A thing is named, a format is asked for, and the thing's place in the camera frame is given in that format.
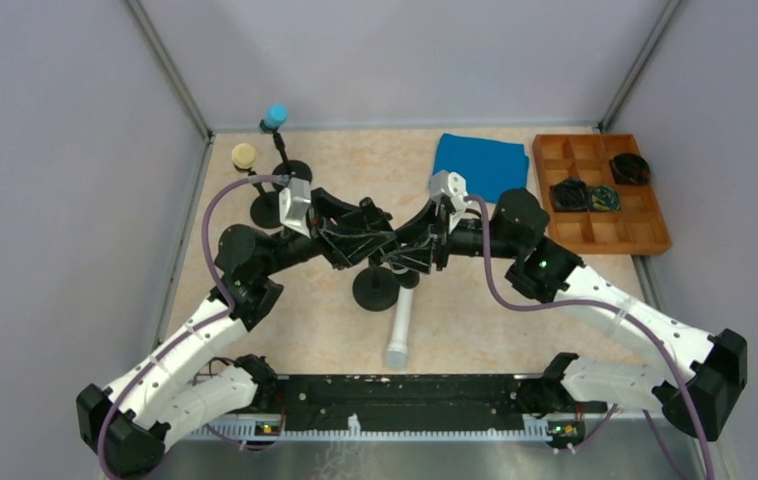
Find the black mic stand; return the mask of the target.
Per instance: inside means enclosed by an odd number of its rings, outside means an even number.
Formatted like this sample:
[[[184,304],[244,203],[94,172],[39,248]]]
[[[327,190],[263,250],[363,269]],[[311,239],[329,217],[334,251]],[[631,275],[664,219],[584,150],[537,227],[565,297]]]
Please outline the black mic stand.
[[[286,144],[278,130],[271,132],[273,143],[276,151],[280,156],[280,163],[272,170],[273,175],[296,177],[306,180],[309,183],[313,181],[311,168],[303,161],[291,159],[286,151]]]
[[[251,220],[260,228],[276,229],[281,226],[279,214],[279,192],[274,185],[272,190],[266,190],[261,183],[254,183],[257,197],[250,206]]]
[[[371,232],[392,233],[389,216],[376,206],[370,197],[359,202],[365,224]],[[386,240],[368,256],[368,265],[354,279],[352,293],[356,303],[370,312],[381,312],[392,307],[398,298],[399,284],[395,274],[382,266],[382,256],[394,240]]]

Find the white toy microphone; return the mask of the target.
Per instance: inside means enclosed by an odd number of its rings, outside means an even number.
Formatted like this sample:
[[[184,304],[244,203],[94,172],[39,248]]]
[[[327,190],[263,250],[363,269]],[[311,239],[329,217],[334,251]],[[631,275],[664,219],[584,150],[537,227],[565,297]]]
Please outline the white toy microphone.
[[[408,337],[415,288],[416,285],[404,286],[400,283],[390,340],[385,353],[385,365],[390,369],[404,370],[408,363]]]

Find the yellow toy microphone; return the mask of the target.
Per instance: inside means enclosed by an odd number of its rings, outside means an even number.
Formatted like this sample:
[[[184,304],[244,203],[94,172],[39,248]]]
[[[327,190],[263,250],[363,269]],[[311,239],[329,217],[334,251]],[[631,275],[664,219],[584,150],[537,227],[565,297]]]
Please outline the yellow toy microphone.
[[[254,175],[257,149],[249,143],[240,143],[231,150],[231,161],[236,171]]]

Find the blue toy microphone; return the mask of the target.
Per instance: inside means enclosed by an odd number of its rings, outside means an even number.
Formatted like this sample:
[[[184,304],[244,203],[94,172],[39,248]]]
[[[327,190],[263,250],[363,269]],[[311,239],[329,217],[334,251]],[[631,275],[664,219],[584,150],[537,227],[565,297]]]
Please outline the blue toy microphone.
[[[266,134],[276,134],[289,118],[288,108],[281,103],[271,105],[259,122],[259,130]]]

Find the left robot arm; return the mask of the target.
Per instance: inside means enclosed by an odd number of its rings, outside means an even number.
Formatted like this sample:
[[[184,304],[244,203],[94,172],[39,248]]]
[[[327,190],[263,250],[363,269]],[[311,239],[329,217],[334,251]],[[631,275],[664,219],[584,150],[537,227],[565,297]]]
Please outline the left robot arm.
[[[301,194],[287,187],[279,204],[278,232],[236,224],[205,244],[214,287],[179,330],[126,374],[79,393],[80,435],[108,478],[142,478],[188,434],[226,413],[270,403],[276,376],[259,356],[242,356],[201,383],[194,377],[272,311],[283,292],[276,273],[317,257],[347,269],[394,240],[390,215],[370,199],[354,205],[322,189]]]

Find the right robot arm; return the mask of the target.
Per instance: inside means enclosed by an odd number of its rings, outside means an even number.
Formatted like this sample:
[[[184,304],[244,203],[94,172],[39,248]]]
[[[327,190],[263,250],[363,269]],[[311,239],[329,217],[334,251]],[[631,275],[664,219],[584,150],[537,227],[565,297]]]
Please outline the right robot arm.
[[[528,190],[507,190],[494,208],[467,218],[466,209],[480,203],[473,194],[434,195],[396,230],[398,245],[382,261],[427,274],[452,256],[479,257],[495,290],[493,262],[509,260],[505,277],[525,298],[522,312],[562,310],[645,362],[639,368],[561,354],[551,378],[571,399],[660,411],[679,431],[718,440],[748,381],[742,335],[689,326],[604,279],[546,235],[549,215]]]

